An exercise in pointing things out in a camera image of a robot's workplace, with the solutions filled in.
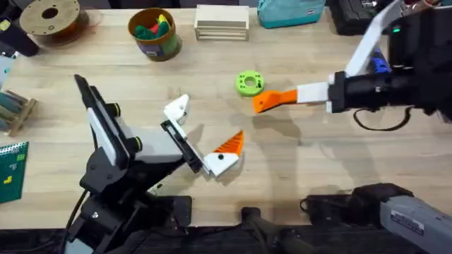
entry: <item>orange plastic piece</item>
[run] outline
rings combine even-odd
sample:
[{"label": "orange plastic piece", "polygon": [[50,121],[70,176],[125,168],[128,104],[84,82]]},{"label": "orange plastic piece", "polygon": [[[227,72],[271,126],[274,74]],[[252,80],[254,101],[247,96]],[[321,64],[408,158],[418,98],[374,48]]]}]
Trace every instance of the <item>orange plastic piece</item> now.
[{"label": "orange plastic piece", "polygon": [[297,103],[297,91],[287,92],[265,91],[253,97],[253,106],[256,113],[277,107],[281,104]]},{"label": "orange plastic piece", "polygon": [[228,141],[224,142],[219,148],[215,149],[213,152],[221,153],[235,153],[240,156],[243,148],[243,131],[239,131],[234,137],[230,138]]}]

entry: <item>black cable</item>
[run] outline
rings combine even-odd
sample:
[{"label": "black cable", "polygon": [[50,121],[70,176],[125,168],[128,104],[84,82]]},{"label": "black cable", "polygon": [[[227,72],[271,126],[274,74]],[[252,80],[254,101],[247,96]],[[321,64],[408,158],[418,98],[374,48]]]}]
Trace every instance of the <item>black cable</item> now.
[{"label": "black cable", "polygon": [[358,114],[359,112],[361,112],[361,111],[374,112],[374,111],[371,110],[371,109],[358,109],[357,111],[354,112],[354,114],[353,114],[353,119],[356,121],[356,123],[359,125],[359,127],[363,128],[363,129],[365,129],[365,130],[368,130],[368,131],[396,131],[396,130],[402,128],[403,126],[405,126],[405,125],[408,123],[408,121],[410,121],[410,118],[411,118],[411,109],[413,109],[413,108],[414,108],[414,107],[407,107],[407,108],[405,109],[405,118],[404,118],[398,125],[393,126],[393,127],[390,127],[390,128],[381,128],[381,129],[378,129],[378,128],[370,128],[370,127],[365,126],[365,125],[358,119],[358,115],[357,115],[357,114]]},{"label": "black cable", "polygon": [[76,206],[73,208],[73,210],[71,212],[71,216],[69,216],[68,223],[66,224],[66,228],[64,228],[63,239],[61,240],[61,244],[58,249],[59,254],[64,254],[64,249],[66,248],[66,242],[67,242],[68,236],[69,236],[69,232],[68,232],[69,227],[71,227],[71,225],[73,223],[73,219],[75,218],[77,211],[80,208],[80,206],[82,205],[82,202],[85,199],[85,196],[87,193],[88,193],[87,190],[83,191],[82,195],[80,196],[80,198],[78,199],[78,201],[76,203]]},{"label": "black cable", "polygon": [[[96,133],[94,132],[93,128],[91,128],[91,133],[93,135],[94,149],[96,150],[97,149],[97,138],[96,138]],[[66,228],[64,229],[64,235],[63,235],[63,239],[61,241],[61,244],[59,246],[58,253],[61,253],[61,254],[64,253],[64,249],[66,247],[66,241],[67,241],[67,238],[69,236],[68,229],[72,225],[73,219],[75,218],[78,209],[80,209],[80,206],[81,206],[83,200],[85,199],[86,194],[88,194],[88,191],[84,190],[82,195],[81,195],[81,197],[78,199],[78,202],[76,203],[76,206],[73,208],[71,215],[69,216],[69,220],[68,220],[68,222],[66,224]],[[0,250],[0,253],[5,253],[5,254],[7,254],[7,253],[8,254],[28,253],[28,252],[33,252],[33,251],[36,251],[36,250],[40,250],[40,249],[43,249],[43,248],[49,246],[50,244],[52,244],[54,242],[54,238],[55,238],[56,235],[57,235],[57,233],[54,233],[52,235],[52,237],[50,237],[50,239],[48,241],[46,241],[45,243],[43,243],[42,245],[40,245],[38,247],[34,247],[34,248],[31,248],[31,249],[23,249],[23,250]]]},{"label": "black cable", "polygon": [[[94,131],[93,127],[91,127],[91,134],[93,135],[93,143],[94,143],[94,150],[97,150],[97,136],[96,136],[96,132]],[[71,227],[74,218],[76,217],[77,211],[80,209],[80,206],[82,205],[83,200],[85,200],[86,194],[88,194],[87,190],[84,190],[82,192],[82,195],[80,196],[80,198],[78,199],[76,206],[74,206],[71,215],[69,216],[68,222],[66,224],[66,227],[64,228],[64,235],[63,238],[61,240],[59,249],[58,249],[58,254],[64,254],[65,248],[66,248],[66,242],[68,241],[68,236],[69,236],[69,228]]]},{"label": "black cable", "polygon": [[329,204],[329,205],[333,205],[333,206],[336,206],[336,207],[341,207],[341,208],[346,208],[347,207],[347,204],[345,204],[345,203],[336,202],[336,201],[333,201],[333,200],[327,200],[327,199],[324,199],[324,198],[304,198],[304,199],[302,199],[299,202],[299,208],[300,208],[301,211],[303,211],[304,213],[307,213],[307,214],[308,214],[308,210],[307,210],[307,208],[304,208],[304,206],[303,206],[304,204],[306,204],[307,201],[323,202],[323,203],[326,203],[326,204]]}]

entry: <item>white plastic part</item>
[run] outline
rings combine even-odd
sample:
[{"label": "white plastic part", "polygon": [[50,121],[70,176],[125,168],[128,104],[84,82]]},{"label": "white plastic part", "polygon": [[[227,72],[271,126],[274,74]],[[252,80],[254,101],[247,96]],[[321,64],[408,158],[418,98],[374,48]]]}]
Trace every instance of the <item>white plastic part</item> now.
[{"label": "white plastic part", "polygon": [[236,154],[224,153],[223,160],[218,159],[219,154],[210,153],[204,159],[202,155],[194,149],[193,145],[186,139],[186,134],[184,130],[182,130],[181,124],[186,120],[188,116],[189,110],[189,96],[182,95],[181,97],[175,99],[173,102],[169,103],[163,112],[168,120],[171,121],[174,126],[174,131],[178,132],[183,139],[185,139],[186,143],[190,146],[190,148],[194,151],[195,155],[198,159],[203,163],[204,171],[209,175],[211,172],[215,176],[221,175],[224,171],[232,167],[238,160],[239,157]]},{"label": "white plastic part", "polygon": [[165,116],[169,121],[171,121],[176,131],[185,140],[186,134],[184,130],[182,130],[181,125],[185,123],[185,120],[189,115],[189,99],[188,95],[182,95],[181,97],[170,102],[165,106],[165,109],[163,109]]},{"label": "white plastic part", "polygon": [[110,161],[112,166],[116,165],[117,154],[114,151],[113,144],[110,142],[107,133],[100,125],[99,119],[95,115],[93,109],[88,108],[86,112],[90,125],[96,133],[97,144],[104,148],[105,154],[107,155],[108,160]]},{"label": "white plastic part", "polygon": [[325,102],[327,100],[327,82],[297,86],[297,103]]},{"label": "white plastic part", "polygon": [[369,63],[369,57],[374,53],[375,46],[379,42],[383,30],[402,16],[401,2],[402,0],[393,1],[372,20],[345,68],[348,77],[359,75],[366,68]]},{"label": "white plastic part", "polygon": [[204,164],[212,172],[215,177],[218,177],[230,167],[234,166],[239,161],[239,156],[235,153],[219,153],[212,152],[204,157]]}]

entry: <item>gray device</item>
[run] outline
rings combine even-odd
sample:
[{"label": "gray device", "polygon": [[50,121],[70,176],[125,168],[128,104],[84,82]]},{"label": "gray device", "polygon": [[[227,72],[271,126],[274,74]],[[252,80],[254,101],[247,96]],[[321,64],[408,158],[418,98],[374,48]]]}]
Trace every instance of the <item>gray device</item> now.
[{"label": "gray device", "polygon": [[452,253],[452,217],[419,198],[389,198],[380,205],[381,225],[431,254]]}]

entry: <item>orange triangle piece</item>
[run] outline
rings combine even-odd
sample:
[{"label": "orange triangle piece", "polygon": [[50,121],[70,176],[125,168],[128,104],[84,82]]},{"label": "orange triangle piece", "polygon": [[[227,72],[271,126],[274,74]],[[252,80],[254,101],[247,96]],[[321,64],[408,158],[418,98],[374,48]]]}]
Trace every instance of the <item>orange triangle piece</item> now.
[{"label": "orange triangle piece", "polygon": [[228,141],[224,142],[219,148],[215,149],[213,152],[221,153],[235,153],[240,156],[243,148],[243,131],[239,131],[234,137],[230,138]]}]

